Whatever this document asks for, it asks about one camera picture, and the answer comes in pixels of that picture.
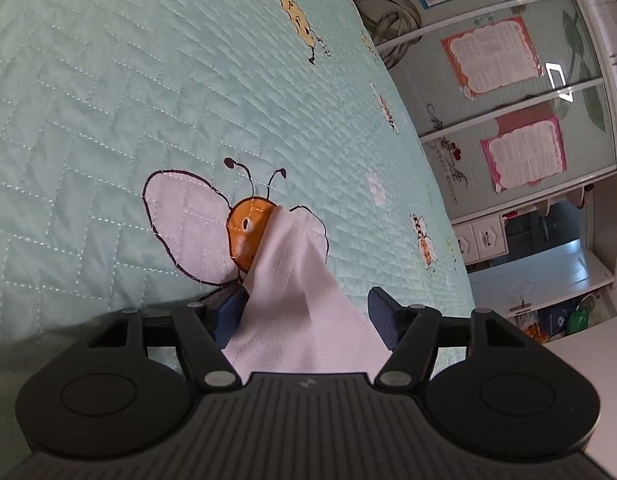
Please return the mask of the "white t-shirt navy trim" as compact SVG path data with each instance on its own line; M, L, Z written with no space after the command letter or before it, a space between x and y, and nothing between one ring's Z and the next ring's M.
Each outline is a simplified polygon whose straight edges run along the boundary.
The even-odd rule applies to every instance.
M224 350L243 379L264 373L365 373L390 351L326 266L323 226L304 208L277 207L244 287L249 300Z

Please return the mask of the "white open door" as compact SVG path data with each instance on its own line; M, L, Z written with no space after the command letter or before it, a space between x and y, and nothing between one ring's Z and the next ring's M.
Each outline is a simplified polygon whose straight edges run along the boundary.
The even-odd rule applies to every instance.
M579 240L469 275L473 300L503 318L555 306L603 288L613 274Z

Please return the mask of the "white drawer cabinet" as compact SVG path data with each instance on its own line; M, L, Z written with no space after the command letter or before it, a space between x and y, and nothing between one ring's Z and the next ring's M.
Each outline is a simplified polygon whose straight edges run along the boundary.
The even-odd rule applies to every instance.
M505 223L499 214L455 224L453 231L466 266L508 254Z

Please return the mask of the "green plastic bag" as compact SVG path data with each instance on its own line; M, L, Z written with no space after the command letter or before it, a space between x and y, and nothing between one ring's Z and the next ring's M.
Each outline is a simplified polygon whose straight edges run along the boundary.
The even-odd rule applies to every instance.
M586 330L589 327L589 316L595 309L595 306L596 296L594 294L584 296L568 318L566 333L573 335Z

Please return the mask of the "mint quilted bee bedspread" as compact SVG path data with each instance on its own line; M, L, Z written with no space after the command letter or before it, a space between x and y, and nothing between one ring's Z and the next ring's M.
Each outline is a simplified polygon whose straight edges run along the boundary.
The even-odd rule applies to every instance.
M0 476L28 454L19 389L95 318L209 292L152 232L158 170L313 211L355 307L473 308L351 0L0 0Z

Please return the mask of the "pink framed wall poster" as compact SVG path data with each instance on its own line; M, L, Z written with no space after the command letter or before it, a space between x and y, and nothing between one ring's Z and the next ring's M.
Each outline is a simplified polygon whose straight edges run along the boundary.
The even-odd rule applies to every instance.
M482 140L481 148L496 193L537 184L568 168L556 116Z

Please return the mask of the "orange framed wall poster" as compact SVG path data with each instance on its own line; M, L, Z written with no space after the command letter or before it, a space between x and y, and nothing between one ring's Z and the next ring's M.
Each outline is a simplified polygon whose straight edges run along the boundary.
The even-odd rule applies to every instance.
M543 75L527 25L520 16L458 32L441 40L461 93L471 100Z

